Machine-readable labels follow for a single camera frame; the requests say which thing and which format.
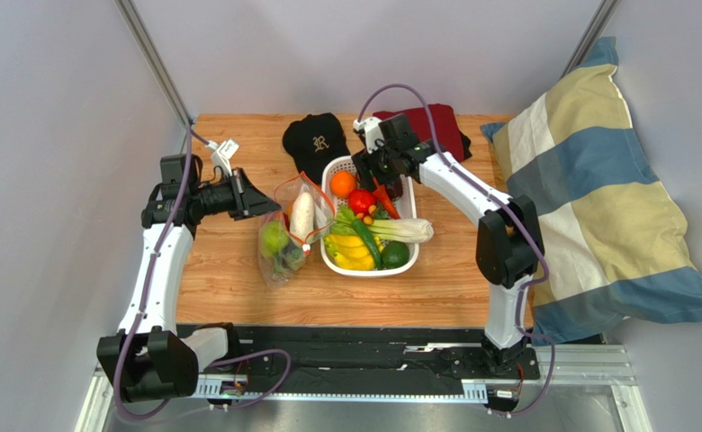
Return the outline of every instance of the wooden table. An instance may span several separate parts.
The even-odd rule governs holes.
[[[301,115],[203,115],[202,136],[241,145],[231,163],[244,167],[261,191],[296,174],[282,148],[282,134]],[[362,145],[352,132],[353,115],[339,115],[353,153]],[[480,126],[505,116],[458,116],[472,140],[466,168],[495,184],[489,144]],[[212,177],[210,152],[195,140],[204,160],[203,178]],[[404,274],[382,279],[348,278],[331,271],[318,248],[306,266],[282,288],[268,288],[257,266],[257,218],[234,222],[226,215],[204,219],[185,265],[178,299],[178,322],[230,321],[235,324],[483,327],[488,283],[476,267],[476,230],[437,193],[416,184],[418,216],[433,222],[436,235],[421,245],[416,264]],[[526,324],[531,325],[529,314]]]

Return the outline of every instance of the red chili pepper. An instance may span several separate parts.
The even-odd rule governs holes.
[[[391,198],[389,198],[388,193],[385,192],[385,186],[381,186],[378,184],[377,180],[373,180],[375,181],[375,185],[378,186],[378,188],[375,189],[375,192],[373,192],[375,198],[381,202],[383,208],[388,212],[392,219],[401,219],[401,216],[396,211],[396,207],[393,205],[393,201],[391,201]]]
[[[355,189],[348,194],[348,208],[354,214],[372,214],[377,208],[378,199],[364,189]]]

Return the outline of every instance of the white plastic basket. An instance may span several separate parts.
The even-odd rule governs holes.
[[[330,200],[332,200],[335,208],[337,208],[340,204],[347,203],[346,199],[336,197],[329,190],[329,181],[332,179],[332,176],[340,171],[348,171],[351,174],[356,174],[356,167],[354,166],[354,162],[351,161],[350,156],[339,157],[330,162],[329,165],[324,168],[324,174],[322,175],[321,180],[321,190],[327,194]],[[401,179],[401,185],[403,194],[401,198],[394,203],[396,206],[396,211],[399,213],[402,219],[415,219],[418,217],[418,213],[415,210],[415,188],[412,185],[412,179],[409,177],[403,177]],[[409,261],[407,264],[399,268],[385,270],[360,271],[340,268],[335,265],[335,263],[332,262],[332,258],[327,255],[324,241],[321,242],[321,257],[324,259],[325,264],[327,264],[329,268],[336,273],[340,273],[341,275],[352,277],[385,277],[404,273],[410,269],[413,264],[415,264],[415,261],[418,259],[418,255],[420,254],[420,244],[408,243],[407,247],[409,248]]]

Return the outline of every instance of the striped pillow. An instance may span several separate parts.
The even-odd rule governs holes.
[[[510,193],[535,201],[551,277],[532,311],[556,342],[624,317],[702,321],[687,221],[649,167],[615,72],[615,39],[603,38],[518,117],[482,128]]]

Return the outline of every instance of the white daikon radish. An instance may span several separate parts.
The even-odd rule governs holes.
[[[292,203],[290,233],[305,240],[314,231],[314,199],[308,192],[301,192]]]

